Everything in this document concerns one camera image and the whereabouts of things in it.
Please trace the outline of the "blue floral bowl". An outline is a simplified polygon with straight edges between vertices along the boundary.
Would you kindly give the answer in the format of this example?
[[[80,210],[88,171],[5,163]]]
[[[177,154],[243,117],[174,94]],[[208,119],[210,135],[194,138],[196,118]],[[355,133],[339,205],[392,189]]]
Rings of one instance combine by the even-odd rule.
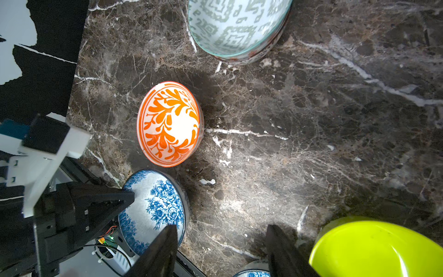
[[[234,277],[270,277],[271,273],[269,271],[268,262],[265,260],[257,260],[249,263]]]
[[[168,174],[146,169],[134,173],[123,191],[135,194],[118,221],[125,242],[136,255],[143,255],[168,225],[177,227],[181,245],[191,212],[189,198],[179,183]]]

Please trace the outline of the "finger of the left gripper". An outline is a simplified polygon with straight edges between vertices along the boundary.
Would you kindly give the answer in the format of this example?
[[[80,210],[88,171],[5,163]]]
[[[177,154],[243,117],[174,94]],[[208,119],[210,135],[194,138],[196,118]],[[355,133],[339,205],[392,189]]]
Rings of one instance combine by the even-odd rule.
[[[134,192],[118,188],[79,182],[68,183],[67,187],[80,229],[105,228],[135,200]]]

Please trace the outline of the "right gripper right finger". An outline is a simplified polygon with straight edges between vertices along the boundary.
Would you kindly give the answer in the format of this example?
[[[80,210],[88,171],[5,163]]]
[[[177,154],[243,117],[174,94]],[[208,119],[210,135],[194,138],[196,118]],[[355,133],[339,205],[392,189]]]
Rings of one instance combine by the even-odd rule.
[[[268,225],[265,243],[272,277],[320,277],[278,225]]]

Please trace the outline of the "white green-patterned bowl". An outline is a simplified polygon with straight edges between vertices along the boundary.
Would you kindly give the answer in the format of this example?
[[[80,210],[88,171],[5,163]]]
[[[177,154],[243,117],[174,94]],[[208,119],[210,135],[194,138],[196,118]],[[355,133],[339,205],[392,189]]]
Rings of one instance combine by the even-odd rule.
[[[197,45],[219,61],[246,65],[262,59],[280,39],[291,0],[197,0],[188,26]]]

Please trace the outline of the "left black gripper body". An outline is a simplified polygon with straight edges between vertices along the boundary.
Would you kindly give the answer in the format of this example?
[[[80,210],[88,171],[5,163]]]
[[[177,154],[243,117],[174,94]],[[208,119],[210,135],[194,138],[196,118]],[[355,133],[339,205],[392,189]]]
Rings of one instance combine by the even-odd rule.
[[[80,225],[77,216],[84,212],[78,200],[86,187],[58,184],[42,194],[30,217],[24,216],[24,187],[1,188],[1,276],[60,273],[60,263],[81,250],[69,234]]]

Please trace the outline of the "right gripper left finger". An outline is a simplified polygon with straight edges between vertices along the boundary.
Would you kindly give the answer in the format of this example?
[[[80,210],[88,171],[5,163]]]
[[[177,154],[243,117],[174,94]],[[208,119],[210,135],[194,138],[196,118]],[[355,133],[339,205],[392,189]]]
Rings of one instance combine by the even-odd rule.
[[[124,277],[172,277],[177,250],[177,226],[167,225]]]

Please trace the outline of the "orange floral bowl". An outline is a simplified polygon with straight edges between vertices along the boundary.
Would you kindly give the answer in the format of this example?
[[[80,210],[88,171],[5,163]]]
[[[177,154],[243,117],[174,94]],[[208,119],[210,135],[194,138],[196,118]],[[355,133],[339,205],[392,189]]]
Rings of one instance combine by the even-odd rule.
[[[136,129],[140,148],[153,164],[175,167],[200,145],[204,116],[196,98],[184,85],[165,81],[146,94]]]

